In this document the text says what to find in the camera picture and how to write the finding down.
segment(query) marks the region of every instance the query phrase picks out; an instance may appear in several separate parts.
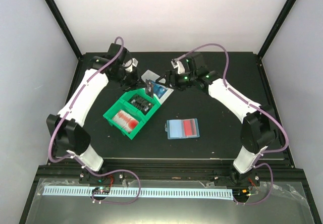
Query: black tabletop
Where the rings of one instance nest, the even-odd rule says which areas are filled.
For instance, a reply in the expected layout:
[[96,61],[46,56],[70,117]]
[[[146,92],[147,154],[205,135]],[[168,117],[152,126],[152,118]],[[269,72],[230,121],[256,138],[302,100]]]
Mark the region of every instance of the black tabletop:
[[[142,75],[151,70],[159,75],[171,70],[171,59],[181,52],[133,52]],[[102,53],[86,53],[81,61],[78,85],[89,60]],[[222,52],[204,52],[210,70],[223,72],[225,55]],[[248,98],[262,105],[268,104],[265,90],[251,52],[230,52],[227,80]],[[241,123],[238,118],[217,100],[196,88],[174,91],[152,116],[133,140],[123,136],[109,125],[103,114],[123,94],[118,83],[109,82],[90,109],[84,128],[91,136],[91,145],[103,158],[154,158],[154,159],[235,159],[241,149]],[[200,137],[168,140],[164,126],[167,120],[197,118]],[[278,140],[269,149],[280,148]],[[58,155],[64,154],[59,149]],[[268,154],[264,158],[283,159],[282,153]]]

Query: transparent plastic sheet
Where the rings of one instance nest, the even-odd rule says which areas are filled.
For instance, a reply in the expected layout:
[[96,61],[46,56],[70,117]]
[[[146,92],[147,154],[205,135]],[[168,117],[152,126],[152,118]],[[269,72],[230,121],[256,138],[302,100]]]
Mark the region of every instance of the transparent plastic sheet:
[[[72,196],[44,196],[46,185],[74,185],[77,180],[45,179],[41,180],[30,209],[26,223],[151,223],[160,220],[174,223],[293,223],[312,224],[313,218],[300,182],[275,182],[271,197],[255,206],[235,205],[233,201],[222,200],[183,200],[142,198],[127,206],[93,204],[89,199]],[[124,187],[138,187],[137,181],[123,181]],[[141,181],[142,187],[151,188],[218,188],[212,182],[200,181]],[[253,188],[248,202],[255,202],[266,196],[270,183],[260,182],[258,190]]]
[[42,198],[42,194],[44,192],[45,186],[85,186],[84,184],[79,184],[78,179],[40,179],[38,182],[37,189],[34,194],[34,198],[32,200],[32,204],[30,206],[30,210],[28,213],[28,217],[26,220],[26,224],[32,224],[35,221],[38,208],[40,205],[40,201]]
[[[300,193],[292,186],[292,184],[293,183],[274,183],[271,195],[296,201],[309,209],[304,190],[299,190],[302,192]],[[259,190],[260,192],[267,193],[270,186],[270,182],[260,182]]]

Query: green tray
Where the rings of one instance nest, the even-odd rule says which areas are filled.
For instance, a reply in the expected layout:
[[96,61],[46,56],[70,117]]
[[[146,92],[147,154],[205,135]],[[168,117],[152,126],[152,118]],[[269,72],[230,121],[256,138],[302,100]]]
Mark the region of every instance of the green tray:
[[[140,110],[136,107],[128,103],[128,100],[132,98],[133,95],[138,94],[144,99],[151,102],[154,106],[150,109],[150,111],[144,115]],[[148,120],[152,117],[152,115],[158,110],[160,107],[160,103],[157,97],[154,95],[154,99],[150,98],[145,94],[144,89],[132,90],[124,93],[111,108],[104,113],[103,117],[107,119],[111,126],[115,126],[118,128],[123,135],[129,137],[131,140],[137,135],[137,133],[141,130],[141,128],[148,122]],[[118,113],[119,110],[124,110],[128,114],[130,114],[133,118],[135,118],[139,124],[132,130],[131,133],[126,132],[123,128],[121,128],[117,123],[115,123],[112,118]]]

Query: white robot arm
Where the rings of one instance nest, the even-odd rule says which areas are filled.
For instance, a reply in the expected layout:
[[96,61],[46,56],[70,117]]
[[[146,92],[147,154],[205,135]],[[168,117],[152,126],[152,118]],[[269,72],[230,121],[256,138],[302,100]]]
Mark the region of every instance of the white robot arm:
[[49,115],[46,123],[51,135],[54,134],[57,125],[63,120],[55,135],[54,146],[61,146],[71,157],[78,157],[84,166],[97,172],[100,170],[103,159],[90,144],[90,136],[83,129],[86,116],[99,93],[110,80],[129,86],[128,89],[139,87],[142,83],[137,75],[138,61],[131,59],[123,63],[127,50],[120,45],[112,43],[107,54],[103,57],[93,57],[91,67],[85,71],[84,77],[68,103],[56,116]]
[[219,73],[208,70],[201,53],[193,52],[189,55],[186,57],[187,70],[183,70],[183,67],[181,67],[179,74],[178,67],[182,63],[172,62],[176,69],[166,71],[156,80],[156,83],[178,90],[196,86],[212,98],[220,101],[236,115],[242,123],[240,137],[242,148],[233,162],[235,173],[232,181],[238,182],[239,179],[247,176],[262,152],[277,137],[274,124],[250,105],[262,108],[271,116],[274,115],[274,110],[269,105],[261,106],[259,103],[250,100],[228,82],[225,84]]

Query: white wall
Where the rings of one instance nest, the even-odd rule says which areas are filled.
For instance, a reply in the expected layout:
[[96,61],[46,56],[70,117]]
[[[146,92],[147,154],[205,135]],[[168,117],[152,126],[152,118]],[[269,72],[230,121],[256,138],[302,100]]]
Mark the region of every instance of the white wall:
[[323,218],[323,0],[297,0],[263,62],[295,164]]
[[44,0],[0,0],[0,222],[18,223],[76,57]]
[[82,53],[106,51],[118,35],[131,51],[189,51],[216,42],[258,53],[286,0],[55,1]]

